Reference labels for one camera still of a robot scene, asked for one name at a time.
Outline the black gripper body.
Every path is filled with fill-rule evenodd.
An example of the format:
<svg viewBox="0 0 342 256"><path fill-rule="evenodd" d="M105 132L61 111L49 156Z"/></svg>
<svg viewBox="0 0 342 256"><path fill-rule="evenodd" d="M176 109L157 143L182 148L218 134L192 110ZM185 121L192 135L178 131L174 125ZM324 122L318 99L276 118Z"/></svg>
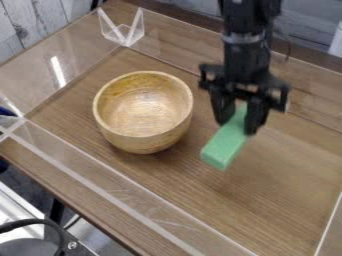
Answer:
<svg viewBox="0 0 342 256"><path fill-rule="evenodd" d="M200 65L200 87L246 101L261 97L268 108L285 112L292 87L270 72L273 34L232 33L222 39L224 63Z"/></svg>

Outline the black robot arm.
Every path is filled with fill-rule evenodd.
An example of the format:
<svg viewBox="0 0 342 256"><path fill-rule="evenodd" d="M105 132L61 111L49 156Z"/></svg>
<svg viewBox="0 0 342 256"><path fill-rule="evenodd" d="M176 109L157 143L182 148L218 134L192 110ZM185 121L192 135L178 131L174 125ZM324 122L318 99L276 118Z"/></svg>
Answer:
<svg viewBox="0 0 342 256"><path fill-rule="evenodd" d="M282 0L218 0L224 17L224 63L200 65L200 87L212 98L216 121L225 125L236 101L248 102L245 134L265 125L270 110L285 112L290 84L270 71L274 19Z"/></svg>

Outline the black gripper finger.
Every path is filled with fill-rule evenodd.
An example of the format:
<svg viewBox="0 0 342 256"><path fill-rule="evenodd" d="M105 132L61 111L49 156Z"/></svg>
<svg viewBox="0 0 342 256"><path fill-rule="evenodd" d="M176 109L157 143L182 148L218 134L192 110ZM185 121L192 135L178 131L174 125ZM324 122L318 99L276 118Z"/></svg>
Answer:
<svg viewBox="0 0 342 256"><path fill-rule="evenodd" d="M210 90L212 106L216 121L225 125L236 113L236 97L224 90L214 88Z"/></svg>
<svg viewBox="0 0 342 256"><path fill-rule="evenodd" d="M253 96L248 102L248 114L245 117L245 133L256 135L258 129L265 125L270 112L268 100L260 96Z"/></svg>

